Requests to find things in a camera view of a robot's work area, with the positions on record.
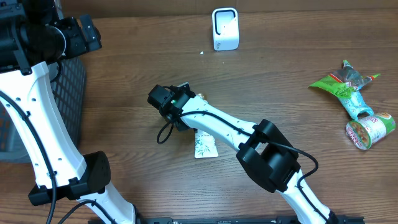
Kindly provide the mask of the white tube with gold cap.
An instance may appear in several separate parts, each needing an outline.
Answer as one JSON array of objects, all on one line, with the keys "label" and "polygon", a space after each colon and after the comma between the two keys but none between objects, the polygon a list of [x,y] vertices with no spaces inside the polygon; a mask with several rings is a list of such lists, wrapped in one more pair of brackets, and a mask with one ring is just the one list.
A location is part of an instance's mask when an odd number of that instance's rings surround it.
[{"label": "white tube with gold cap", "polygon": [[195,129],[194,157],[196,159],[218,157],[214,137],[200,129]]}]

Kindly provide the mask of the green snack bag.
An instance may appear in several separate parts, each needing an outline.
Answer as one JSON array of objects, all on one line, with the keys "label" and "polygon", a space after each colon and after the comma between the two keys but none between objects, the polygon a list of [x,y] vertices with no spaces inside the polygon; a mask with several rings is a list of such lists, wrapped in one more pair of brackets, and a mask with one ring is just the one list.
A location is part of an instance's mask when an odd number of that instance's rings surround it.
[{"label": "green snack bag", "polygon": [[352,93],[359,91],[379,75],[380,73],[366,77],[362,76],[347,60],[343,60],[341,69],[329,73],[324,78],[309,85],[309,87],[320,88],[338,98],[348,99]]}]

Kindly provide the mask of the teal tissue pack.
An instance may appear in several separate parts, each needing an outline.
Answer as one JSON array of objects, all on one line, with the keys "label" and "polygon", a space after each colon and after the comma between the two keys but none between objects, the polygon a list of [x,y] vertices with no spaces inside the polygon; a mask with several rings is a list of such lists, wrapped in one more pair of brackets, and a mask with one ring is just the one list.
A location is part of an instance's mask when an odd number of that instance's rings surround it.
[{"label": "teal tissue pack", "polygon": [[365,103],[359,91],[352,92],[350,98],[338,98],[338,100],[348,112],[351,119],[355,121],[357,121],[361,115],[367,114],[369,116],[374,114],[374,111]]}]

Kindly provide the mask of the green instant noodle cup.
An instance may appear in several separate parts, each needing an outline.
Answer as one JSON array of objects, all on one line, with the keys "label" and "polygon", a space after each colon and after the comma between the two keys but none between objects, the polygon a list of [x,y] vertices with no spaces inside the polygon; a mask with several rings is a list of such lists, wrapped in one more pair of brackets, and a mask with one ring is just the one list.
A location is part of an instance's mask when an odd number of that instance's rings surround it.
[{"label": "green instant noodle cup", "polygon": [[357,148],[368,150],[395,128],[394,118],[389,113],[383,112],[348,122],[346,134]]}]

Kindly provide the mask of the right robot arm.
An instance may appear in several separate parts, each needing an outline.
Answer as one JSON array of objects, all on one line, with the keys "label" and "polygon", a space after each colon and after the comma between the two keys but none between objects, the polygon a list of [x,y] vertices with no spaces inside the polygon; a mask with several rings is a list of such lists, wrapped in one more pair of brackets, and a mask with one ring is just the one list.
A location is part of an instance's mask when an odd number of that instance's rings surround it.
[{"label": "right robot arm", "polygon": [[304,174],[298,162],[300,155],[316,166],[317,160],[293,147],[274,123],[235,118],[211,106],[191,91],[188,83],[156,85],[147,101],[167,120],[168,127],[201,130],[234,149],[248,177],[264,190],[279,193],[300,223],[338,223],[335,213],[317,199],[305,181],[317,169]]}]

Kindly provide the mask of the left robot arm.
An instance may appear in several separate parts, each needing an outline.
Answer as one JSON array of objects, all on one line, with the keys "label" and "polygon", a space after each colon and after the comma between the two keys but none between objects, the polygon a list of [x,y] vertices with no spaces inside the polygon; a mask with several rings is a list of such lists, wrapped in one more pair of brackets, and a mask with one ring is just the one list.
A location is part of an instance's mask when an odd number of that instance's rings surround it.
[{"label": "left robot arm", "polygon": [[102,151],[80,154],[51,89],[49,65],[101,48],[89,15],[63,17],[55,1],[1,2],[1,103],[34,168],[32,205],[76,200],[104,223],[142,223],[111,182]]}]

